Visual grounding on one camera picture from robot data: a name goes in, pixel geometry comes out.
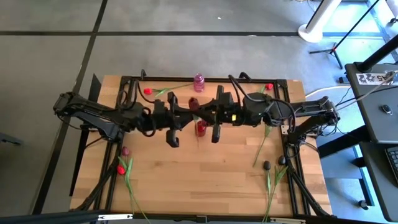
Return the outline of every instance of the black desk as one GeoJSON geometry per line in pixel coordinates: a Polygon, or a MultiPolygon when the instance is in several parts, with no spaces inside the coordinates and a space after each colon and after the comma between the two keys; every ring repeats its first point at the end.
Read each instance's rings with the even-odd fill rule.
{"type": "MultiPolygon", "coordinates": [[[[355,97],[375,87],[359,84],[357,74],[362,72],[357,71],[355,65],[347,64],[345,68],[355,97]]],[[[389,70],[398,70],[398,66],[375,65],[371,73],[389,70]]],[[[359,101],[358,106],[365,125],[320,146],[320,157],[359,144],[363,153],[362,166],[368,168],[383,215],[390,222],[398,222],[398,185],[384,152],[385,148],[398,144],[398,88],[370,94],[359,101]],[[385,114],[380,109],[382,105],[389,105],[393,114],[385,114]]]]}

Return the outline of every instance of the white stand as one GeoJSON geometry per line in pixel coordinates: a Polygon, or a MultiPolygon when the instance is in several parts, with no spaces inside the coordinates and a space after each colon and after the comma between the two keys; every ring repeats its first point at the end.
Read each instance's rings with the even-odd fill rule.
{"type": "Polygon", "coordinates": [[[323,0],[310,19],[309,24],[298,28],[298,35],[307,42],[317,43],[322,40],[323,27],[336,10],[341,0],[323,0]]]}

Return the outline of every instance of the keyboard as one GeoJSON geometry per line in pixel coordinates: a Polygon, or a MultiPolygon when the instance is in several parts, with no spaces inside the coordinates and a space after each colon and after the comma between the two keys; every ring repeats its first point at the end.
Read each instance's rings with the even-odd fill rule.
{"type": "Polygon", "coordinates": [[[398,182],[398,147],[386,149],[386,154],[388,161],[390,162],[392,172],[394,173],[396,181],[398,182]]]}

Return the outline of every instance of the sticker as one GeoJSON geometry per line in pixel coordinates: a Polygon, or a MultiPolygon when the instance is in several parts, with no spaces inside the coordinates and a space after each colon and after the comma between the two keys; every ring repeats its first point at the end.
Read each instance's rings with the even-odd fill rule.
{"type": "Polygon", "coordinates": [[[356,74],[358,83],[360,85],[380,85],[384,80],[386,80],[385,73],[359,73],[356,74]]]}

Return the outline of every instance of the wooden table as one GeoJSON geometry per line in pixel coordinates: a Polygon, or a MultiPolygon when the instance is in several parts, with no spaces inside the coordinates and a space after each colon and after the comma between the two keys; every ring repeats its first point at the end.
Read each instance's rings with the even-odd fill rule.
{"type": "MultiPolygon", "coordinates": [[[[119,90],[120,76],[105,76],[98,103],[114,107],[119,90]]],[[[291,102],[305,101],[303,85],[298,80],[288,80],[291,102]]],[[[181,85],[178,82],[140,82],[141,88],[165,88],[181,85]]],[[[236,100],[233,87],[229,83],[206,83],[203,93],[195,93],[192,86],[174,90],[178,103],[188,108],[191,96],[206,103],[215,98],[217,85],[230,91],[236,100]]],[[[242,84],[246,92],[258,91],[261,84],[242,84]]],[[[274,96],[274,91],[267,91],[274,96]]],[[[166,101],[167,94],[159,98],[166,101]]],[[[152,109],[140,96],[137,100],[152,109]]],[[[279,128],[273,128],[262,148],[258,162],[252,167],[258,147],[264,137],[264,124],[232,127],[223,124],[218,144],[211,143],[211,128],[207,134],[196,138],[194,123],[183,131],[177,131],[179,148],[171,148],[165,142],[165,132],[147,138],[137,131],[126,133],[124,145],[134,157],[130,181],[134,195],[146,213],[194,214],[194,215],[245,215],[263,216],[267,203],[264,160],[272,166],[283,154],[279,128]]],[[[91,133],[88,142],[98,138],[91,133]]],[[[315,145],[313,139],[307,141],[315,145]]],[[[103,162],[105,141],[97,142],[85,150],[70,208],[79,206],[97,184],[103,162]]],[[[331,213],[328,193],[323,178],[318,153],[308,146],[300,148],[305,183],[322,208],[331,213]]],[[[271,169],[272,181],[274,169],[271,169]]],[[[101,208],[104,208],[108,186],[104,188],[101,208]]],[[[303,213],[302,200],[298,187],[295,188],[297,205],[303,213]]],[[[112,212],[131,213],[129,194],[121,176],[117,177],[111,206],[112,212]]],[[[278,185],[272,201],[270,215],[291,217],[289,186],[286,176],[278,185]]]]}

